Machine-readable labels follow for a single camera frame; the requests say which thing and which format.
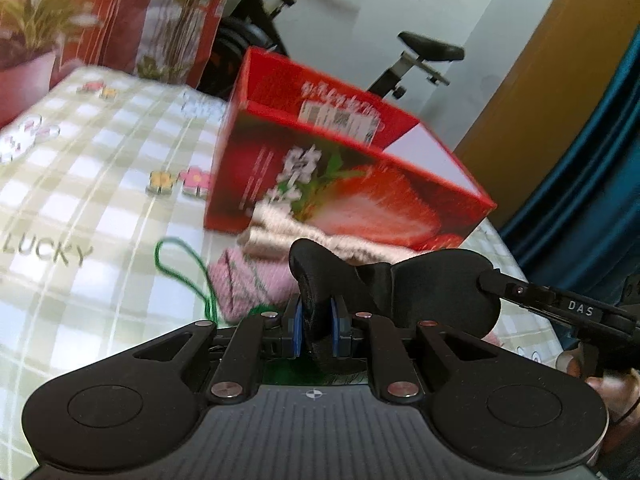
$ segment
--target blue curtain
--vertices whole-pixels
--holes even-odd
[[[620,300],[640,270],[639,134],[640,27],[582,131],[500,231],[529,280]]]

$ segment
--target sliced strawberry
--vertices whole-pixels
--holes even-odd
[[[338,179],[322,194],[308,223],[328,234],[411,247],[440,230],[440,219],[393,166],[361,166],[363,176]]]
[[[447,233],[429,238],[425,243],[415,248],[416,251],[437,251],[439,249],[457,249],[465,239],[453,233]]]

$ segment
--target bike seat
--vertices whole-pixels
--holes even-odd
[[[412,32],[398,34],[406,46],[424,61],[460,61],[465,59],[465,49],[461,46],[432,40]]]

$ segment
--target cardboard box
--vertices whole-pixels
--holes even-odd
[[[417,118],[258,49],[245,57],[211,174],[204,225],[229,233],[266,201],[328,234],[449,248],[495,208]]]

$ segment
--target pink flower pot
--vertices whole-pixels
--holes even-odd
[[[27,63],[0,71],[0,128],[49,92],[55,60],[56,55],[49,52]]]

